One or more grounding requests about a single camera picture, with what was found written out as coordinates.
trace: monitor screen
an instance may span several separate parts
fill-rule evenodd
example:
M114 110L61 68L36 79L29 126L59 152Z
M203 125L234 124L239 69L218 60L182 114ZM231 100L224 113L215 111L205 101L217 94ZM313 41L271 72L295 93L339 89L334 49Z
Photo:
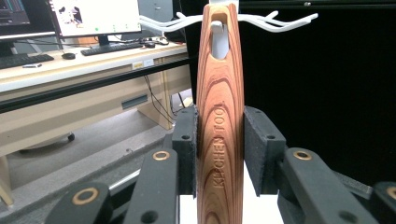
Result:
M60 38L141 32L137 0L49 0L49 3Z
M0 42L55 35L47 0L0 0Z

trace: black curtain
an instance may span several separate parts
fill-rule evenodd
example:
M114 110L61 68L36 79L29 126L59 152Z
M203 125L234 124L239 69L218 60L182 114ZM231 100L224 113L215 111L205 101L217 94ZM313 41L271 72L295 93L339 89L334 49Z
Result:
M180 3L186 15L205 4ZM311 24L272 34L239 22L245 102L264 111L289 147L313 150L331 169L373 185L396 181L396 4L241 1L240 13ZM200 25L186 29L190 56ZM196 64L191 65L192 86Z

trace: desk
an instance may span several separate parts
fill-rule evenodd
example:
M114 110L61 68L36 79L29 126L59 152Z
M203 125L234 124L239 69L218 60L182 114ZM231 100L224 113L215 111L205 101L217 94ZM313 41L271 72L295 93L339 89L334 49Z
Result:
M187 56L185 45L173 43L155 49L130 49L88 57L81 55L80 50L66 50L77 54L75 60L64 60L61 51L53 51L46 53L55 60L42 63L39 68L1 70L0 102L131 72L136 63L159 64ZM191 87L187 65L151 74L148 79L154 95L167 111L170 111L170 95ZM130 107L126 108L125 103L130 103ZM165 129L172 127L172 123L153 108L143 77L0 114L0 196L7 204L13 204L7 154L135 107Z

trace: computer mouse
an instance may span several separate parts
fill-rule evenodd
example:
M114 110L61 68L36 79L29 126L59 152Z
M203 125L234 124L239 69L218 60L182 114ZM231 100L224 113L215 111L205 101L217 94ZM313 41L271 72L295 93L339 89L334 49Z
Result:
M148 49L155 49L155 43L153 42L146 42L145 47Z
M75 53L64 53L62 55L62 58L66 59L66 60L76 59L76 54Z

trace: wood grain pattern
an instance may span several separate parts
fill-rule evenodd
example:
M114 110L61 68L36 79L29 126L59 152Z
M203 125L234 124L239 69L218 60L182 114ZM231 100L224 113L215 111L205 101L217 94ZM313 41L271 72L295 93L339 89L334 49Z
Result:
M198 223L240 224L243 201L244 89L235 5L206 5L197 80ZM227 24L230 50L211 55L212 21Z

